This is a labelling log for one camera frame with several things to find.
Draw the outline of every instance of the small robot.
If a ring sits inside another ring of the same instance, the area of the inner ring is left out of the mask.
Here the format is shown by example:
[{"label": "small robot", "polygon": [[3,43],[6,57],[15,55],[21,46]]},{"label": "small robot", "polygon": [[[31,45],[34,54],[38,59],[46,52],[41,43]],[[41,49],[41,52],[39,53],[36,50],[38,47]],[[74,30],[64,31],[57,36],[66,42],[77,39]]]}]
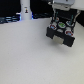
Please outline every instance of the small robot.
[{"label": "small robot", "polygon": [[74,27],[76,18],[81,11],[71,9],[75,0],[43,0],[52,5],[54,14],[50,25],[47,27],[46,36],[55,42],[72,47],[75,37]]}]

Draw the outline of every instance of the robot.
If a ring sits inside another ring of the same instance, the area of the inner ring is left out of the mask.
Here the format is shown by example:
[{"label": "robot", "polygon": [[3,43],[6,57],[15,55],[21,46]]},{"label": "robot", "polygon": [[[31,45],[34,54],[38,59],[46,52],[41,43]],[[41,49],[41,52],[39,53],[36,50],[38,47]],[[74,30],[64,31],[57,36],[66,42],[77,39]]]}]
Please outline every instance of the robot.
[{"label": "robot", "polygon": [[[50,25],[47,27],[46,36],[53,41],[72,47],[75,37],[74,27],[76,18],[81,13],[80,10],[71,9],[75,0],[42,0],[52,5],[54,14]],[[31,19],[30,0],[21,0],[21,17]]]}]

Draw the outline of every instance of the robot frame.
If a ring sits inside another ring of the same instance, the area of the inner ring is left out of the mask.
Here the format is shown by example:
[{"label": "robot frame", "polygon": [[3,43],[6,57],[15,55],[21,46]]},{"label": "robot frame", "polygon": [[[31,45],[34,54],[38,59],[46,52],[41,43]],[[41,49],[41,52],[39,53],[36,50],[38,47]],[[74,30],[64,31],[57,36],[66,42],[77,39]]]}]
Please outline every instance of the robot frame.
[{"label": "robot frame", "polygon": [[74,27],[80,10],[71,9],[75,0],[42,0],[52,5],[54,14],[50,25],[47,27],[46,36],[59,44],[72,47],[75,37]]}]

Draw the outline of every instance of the white surface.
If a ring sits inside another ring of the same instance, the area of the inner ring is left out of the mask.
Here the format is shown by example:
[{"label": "white surface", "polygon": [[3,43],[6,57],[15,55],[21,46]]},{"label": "white surface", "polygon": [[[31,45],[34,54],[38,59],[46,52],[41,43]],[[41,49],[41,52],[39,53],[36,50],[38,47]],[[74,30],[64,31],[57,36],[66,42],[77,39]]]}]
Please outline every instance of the white surface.
[{"label": "white surface", "polygon": [[84,27],[69,48],[46,37],[49,23],[0,24],[0,84],[84,84]]},{"label": "white surface", "polygon": [[75,0],[75,3],[71,8],[84,10],[84,0]]}]

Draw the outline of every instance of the metal bracket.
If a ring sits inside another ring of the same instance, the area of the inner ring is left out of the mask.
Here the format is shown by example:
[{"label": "metal bracket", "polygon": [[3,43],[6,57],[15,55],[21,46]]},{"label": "metal bracket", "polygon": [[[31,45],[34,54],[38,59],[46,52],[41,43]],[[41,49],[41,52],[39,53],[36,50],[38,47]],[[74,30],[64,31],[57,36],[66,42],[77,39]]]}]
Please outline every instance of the metal bracket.
[{"label": "metal bracket", "polygon": [[53,0],[53,9],[60,10],[70,10],[71,6],[74,4],[75,0]]}]

